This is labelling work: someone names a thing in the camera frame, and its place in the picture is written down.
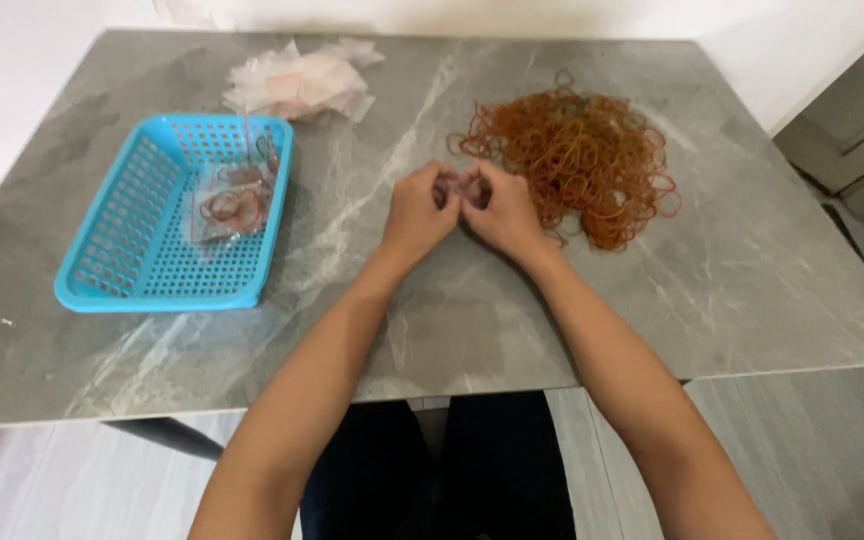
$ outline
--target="hand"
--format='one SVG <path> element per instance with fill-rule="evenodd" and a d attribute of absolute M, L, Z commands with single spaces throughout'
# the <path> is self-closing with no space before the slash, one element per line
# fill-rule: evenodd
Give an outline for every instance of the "hand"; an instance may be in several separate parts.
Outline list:
<path fill-rule="evenodd" d="M 377 251 L 392 257 L 406 271 L 428 255 L 455 228 L 462 210 L 462 198 L 450 188 L 438 192 L 442 202 L 439 209 L 433 186 L 437 179 L 458 177 L 452 167 L 429 161 L 397 181 L 391 190 L 389 217 Z"/>
<path fill-rule="evenodd" d="M 466 193 L 475 190 L 476 183 L 486 196 L 484 204 L 478 197 L 462 198 L 462 217 L 476 235 L 491 247 L 522 264 L 534 251 L 552 245 L 539 225 L 539 216 L 529 199 L 525 178 L 513 176 L 491 161 L 479 159 L 462 173 L 460 186 Z"/>

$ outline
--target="stack of plastic bags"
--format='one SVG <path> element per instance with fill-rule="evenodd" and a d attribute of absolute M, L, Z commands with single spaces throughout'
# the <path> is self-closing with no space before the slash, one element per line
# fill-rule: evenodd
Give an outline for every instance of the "stack of plastic bags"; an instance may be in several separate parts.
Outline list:
<path fill-rule="evenodd" d="M 341 38 L 304 55 L 290 41 L 233 68 L 223 103 L 241 114 L 308 120 L 331 110 L 359 122 L 376 96 L 355 67 L 384 60 L 371 41 Z"/>

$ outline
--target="dark pants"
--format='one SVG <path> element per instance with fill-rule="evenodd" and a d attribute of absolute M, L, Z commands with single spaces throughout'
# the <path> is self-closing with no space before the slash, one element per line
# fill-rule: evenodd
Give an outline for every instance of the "dark pants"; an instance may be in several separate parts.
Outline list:
<path fill-rule="evenodd" d="M 299 515 L 304 540 L 575 538 L 542 392 L 452 398 L 438 463 L 405 401 L 352 405 Z"/>

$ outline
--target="bag of rubber bands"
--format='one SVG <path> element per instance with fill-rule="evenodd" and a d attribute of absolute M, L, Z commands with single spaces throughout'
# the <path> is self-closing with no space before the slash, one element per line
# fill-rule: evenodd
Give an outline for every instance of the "bag of rubber bands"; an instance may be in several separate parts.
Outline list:
<path fill-rule="evenodd" d="M 198 172 L 196 190 L 185 193 L 181 226 L 185 240 L 214 257 L 222 248 L 265 225 L 279 175 L 272 141 L 255 140 L 256 155 L 234 163 L 216 163 Z"/>

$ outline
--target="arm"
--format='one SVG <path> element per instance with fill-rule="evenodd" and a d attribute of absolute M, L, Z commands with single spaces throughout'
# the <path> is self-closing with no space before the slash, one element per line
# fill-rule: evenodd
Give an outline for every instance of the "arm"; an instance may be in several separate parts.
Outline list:
<path fill-rule="evenodd" d="M 460 202 L 439 210 L 430 162 L 395 184 L 379 247 L 342 296 L 286 356 L 248 408 L 205 487 L 190 540 L 288 538 L 306 481 L 353 399 L 396 289 L 455 227 Z"/>
<path fill-rule="evenodd" d="M 629 449 L 667 538 L 775 538 L 736 469 L 673 374 L 547 238 L 524 178 L 487 161 L 463 182 L 491 187 L 482 210 L 463 202 L 474 231 L 541 290 L 596 407 Z"/>

